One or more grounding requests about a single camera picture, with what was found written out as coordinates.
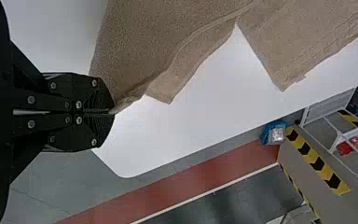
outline black metal bracket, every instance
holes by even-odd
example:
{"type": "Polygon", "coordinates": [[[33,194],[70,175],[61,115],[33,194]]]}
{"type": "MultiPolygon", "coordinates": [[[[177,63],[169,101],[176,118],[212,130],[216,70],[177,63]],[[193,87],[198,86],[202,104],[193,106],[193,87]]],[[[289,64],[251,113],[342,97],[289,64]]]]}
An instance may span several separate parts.
{"type": "Polygon", "coordinates": [[[42,74],[10,41],[0,2],[0,220],[10,183],[42,151],[100,147],[115,116],[100,78],[42,74]]]}

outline terry cloth towel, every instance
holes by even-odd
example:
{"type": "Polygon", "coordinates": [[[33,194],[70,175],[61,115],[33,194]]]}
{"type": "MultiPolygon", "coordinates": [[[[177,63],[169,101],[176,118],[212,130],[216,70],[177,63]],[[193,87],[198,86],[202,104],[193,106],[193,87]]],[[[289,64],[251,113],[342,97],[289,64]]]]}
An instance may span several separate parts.
{"type": "Polygon", "coordinates": [[[139,100],[180,49],[240,16],[253,0],[109,0],[89,74],[101,77],[117,113],[139,100]]]}
{"type": "Polygon", "coordinates": [[[146,94],[170,104],[200,65],[229,39],[235,22],[232,19],[218,24],[182,47],[168,70],[150,84],[146,94]]]}
{"type": "Polygon", "coordinates": [[[358,36],[358,0],[255,0],[238,25],[284,91],[358,36]]]}

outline red floor stripe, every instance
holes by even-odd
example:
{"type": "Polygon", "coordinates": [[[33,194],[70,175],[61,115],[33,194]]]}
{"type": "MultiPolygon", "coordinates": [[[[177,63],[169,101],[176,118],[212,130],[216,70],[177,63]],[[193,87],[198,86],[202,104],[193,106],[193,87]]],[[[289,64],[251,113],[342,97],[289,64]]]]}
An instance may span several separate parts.
{"type": "Polygon", "coordinates": [[[277,160],[278,149],[254,141],[57,224],[132,223],[271,165],[277,160]]]}

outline bolt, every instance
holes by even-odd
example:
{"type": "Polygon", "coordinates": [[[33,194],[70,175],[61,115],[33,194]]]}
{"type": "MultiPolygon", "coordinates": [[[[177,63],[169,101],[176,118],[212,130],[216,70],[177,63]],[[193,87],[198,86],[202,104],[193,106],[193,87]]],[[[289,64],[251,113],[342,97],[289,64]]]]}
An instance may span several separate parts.
{"type": "Polygon", "coordinates": [[[77,102],[76,102],[76,108],[77,108],[77,109],[80,109],[80,108],[82,107],[82,105],[83,105],[83,104],[82,104],[80,101],[77,101],[77,102]]]}
{"type": "Polygon", "coordinates": [[[65,118],[65,123],[67,123],[67,124],[71,123],[71,117],[66,117],[65,118]]]}
{"type": "Polygon", "coordinates": [[[51,137],[49,138],[49,142],[50,142],[50,143],[55,143],[55,136],[51,136],[51,137]]]}
{"type": "Polygon", "coordinates": [[[81,124],[83,122],[83,119],[81,117],[77,117],[76,124],[81,124]]]}
{"type": "Polygon", "coordinates": [[[95,139],[95,138],[92,139],[91,140],[91,145],[94,146],[94,147],[97,146],[97,139],[95,139]]]}
{"type": "Polygon", "coordinates": [[[57,89],[57,83],[51,82],[51,83],[50,83],[50,88],[51,88],[52,90],[57,89]]]}
{"type": "Polygon", "coordinates": [[[33,129],[35,125],[36,125],[36,123],[34,122],[33,119],[31,119],[30,121],[28,121],[28,128],[29,128],[29,129],[33,129]]]}
{"type": "Polygon", "coordinates": [[[28,96],[27,102],[28,102],[28,104],[33,105],[34,104],[34,96],[28,96]]]}

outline yellow and black striped barrier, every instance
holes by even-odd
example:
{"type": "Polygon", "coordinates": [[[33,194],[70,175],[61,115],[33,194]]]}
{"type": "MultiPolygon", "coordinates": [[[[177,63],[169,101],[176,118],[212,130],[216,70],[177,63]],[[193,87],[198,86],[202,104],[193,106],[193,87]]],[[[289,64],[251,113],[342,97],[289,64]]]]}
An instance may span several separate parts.
{"type": "Polygon", "coordinates": [[[338,114],[344,118],[347,122],[353,125],[355,128],[358,128],[358,118],[348,113],[345,110],[338,110],[338,114]]]}
{"type": "Polygon", "coordinates": [[[287,178],[289,179],[289,181],[293,184],[293,186],[295,187],[295,189],[298,191],[298,193],[300,194],[301,198],[307,203],[307,205],[310,207],[310,209],[312,210],[313,214],[315,214],[315,216],[317,218],[319,217],[319,214],[316,212],[315,208],[312,206],[312,204],[310,204],[310,200],[307,199],[307,197],[305,197],[305,195],[303,194],[303,192],[298,188],[297,184],[295,183],[295,181],[292,179],[292,177],[290,177],[289,174],[287,174],[286,170],[283,168],[283,166],[280,164],[281,169],[283,170],[284,174],[287,176],[287,178]]]}
{"type": "Polygon", "coordinates": [[[286,137],[336,195],[342,195],[351,191],[349,186],[333,171],[331,166],[322,159],[318,152],[293,127],[286,129],[286,137]]]}

